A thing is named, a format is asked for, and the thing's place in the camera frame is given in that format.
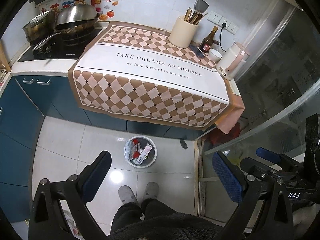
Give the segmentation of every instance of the das logo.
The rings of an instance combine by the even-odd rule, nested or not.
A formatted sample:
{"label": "das logo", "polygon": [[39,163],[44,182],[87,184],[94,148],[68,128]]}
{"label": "das logo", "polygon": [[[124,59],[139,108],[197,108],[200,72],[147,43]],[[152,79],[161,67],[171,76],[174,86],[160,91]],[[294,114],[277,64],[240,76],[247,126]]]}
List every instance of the das logo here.
{"label": "das logo", "polygon": [[290,192],[288,195],[288,197],[290,198],[298,198],[299,196],[300,196],[300,193],[292,193],[292,192]]}

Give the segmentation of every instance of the foot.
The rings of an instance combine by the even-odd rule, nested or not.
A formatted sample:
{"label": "foot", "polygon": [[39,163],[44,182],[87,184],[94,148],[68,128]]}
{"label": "foot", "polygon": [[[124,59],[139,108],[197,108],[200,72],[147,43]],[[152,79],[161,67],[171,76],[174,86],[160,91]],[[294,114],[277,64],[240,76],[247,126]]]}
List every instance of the foot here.
{"label": "foot", "polygon": [[155,182],[149,182],[143,195],[143,200],[152,198],[157,199],[159,195],[159,185]]}
{"label": "foot", "polygon": [[118,189],[118,194],[123,205],[130,202],[138,204],[137,198],[129,186],[121,186]]}

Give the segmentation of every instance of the blue cabinet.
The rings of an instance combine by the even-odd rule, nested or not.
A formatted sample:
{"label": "blue cabinet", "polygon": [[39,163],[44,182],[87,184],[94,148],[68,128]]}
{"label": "blue cabinet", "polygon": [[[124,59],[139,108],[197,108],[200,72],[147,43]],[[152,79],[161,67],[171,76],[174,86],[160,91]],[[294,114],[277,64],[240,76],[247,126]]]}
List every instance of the blue cabinet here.
{"label": "blue cabinet", "polygon": [[107,114],[100,114],[85,110],[91,124],[96,127],[101,127],[110,130],[126,131],[127,121],[119,118],[111,117]]}
{"label": "blue cabinet", "polygon": [[154,124],[149,122],[134,122],[128,121],[127,131],[132,133],[153,135],[162,137],[170,126]]}
{"label": "blue cabinet", "polygon": [[67,77],[17,76],[16,79],[42,113],[91,125],[84,110],[77,106]]}
{"label": "blue cabinet", "polygon": [[0,133],[31,149],[37,141],[42,115],[14,78],[11,78],[0,97],[0,109]]}
{"label": "blue cabinet", "polygon": [[0,206],[10,223],[29,219],[28,187],[0,182]]}
{"label": "blue cabinet", "polygon": [[0,182],[28,186],[31,149],[0,133]]}
{"label": "blue cabinet", "polygon": [[43,114],[62,119],[62,116],[51,103],[52,98],[57,93],[55,88],[57,84],[52,77],[16,76],[15,78]]}
{"label": "blue cabinet", "polygon": [[174,139],[194,140],[204,132],[201,130],[186,129],[182,127],[171,126],[163,137]]}
{"label": "blue cabinet", "polygon": [[75,97],[73,96],[69,79],[67,77],[52,77],[55,83],[55,96],[52,98],[52,104],[67,121],[91,125],[84,109],[79,108]]}

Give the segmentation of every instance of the black induction cooktop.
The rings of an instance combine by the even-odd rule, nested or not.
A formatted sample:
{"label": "black induction cooktop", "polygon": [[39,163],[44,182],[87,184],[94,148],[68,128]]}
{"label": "black induction cooktop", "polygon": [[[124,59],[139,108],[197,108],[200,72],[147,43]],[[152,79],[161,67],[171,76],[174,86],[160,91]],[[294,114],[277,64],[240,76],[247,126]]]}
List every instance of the black induction cooktop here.
{"label": "black induction cooktop", "polygon": [[84,52],[86,45],[90,43],[101,31],[101,29],[94,29],[90,35],[80,44],[68,45],[61,35],[53,37],[41,50],[32,51],[31,46],[18,60],[18,62],[39,60],[39,59],[78,59]]}

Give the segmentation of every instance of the white bowl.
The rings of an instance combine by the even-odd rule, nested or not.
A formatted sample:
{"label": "white bowl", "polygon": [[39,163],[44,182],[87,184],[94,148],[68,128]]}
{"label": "white bowl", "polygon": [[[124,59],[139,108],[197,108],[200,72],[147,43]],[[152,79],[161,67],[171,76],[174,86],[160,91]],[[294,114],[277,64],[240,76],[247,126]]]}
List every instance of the white bowl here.
{"label": "white bowl", "polygon": [[143,138],[143,139],[147,140],[148,143],[150,143],[150,144],[152,145],[152,147],[153,147],[154,155],[153,155],[153,158],[152,158],[151,160],[148,160],[148,162],[142,163],[142,164],[140,164],[140,165],[139,165],[139,164],[134,164],[134,163],[132,163],[132,161],[128,161],[128,163],[129,163],[131,166],[136,167],[136,168],[140,168],[140,169],[149,167],[149,166],[150,166],[152,163],[154,163],[155,160],[156,160],[156,157],[157,157],[157,147],[156,147],[155,143],[154,143],[150,138],[148,138],[147,136],[143,136],[143,135],[133,136],[132,138],[129,139],[129,141],[132,141],[132,140],[135,139],[135,138],[137,138],[137,139]]}
{"label": "white bowl", "polygon": [[222,55],[217,50],[210,49],[208,53],[208,58],[213,62],[217,63],[222,58]]}

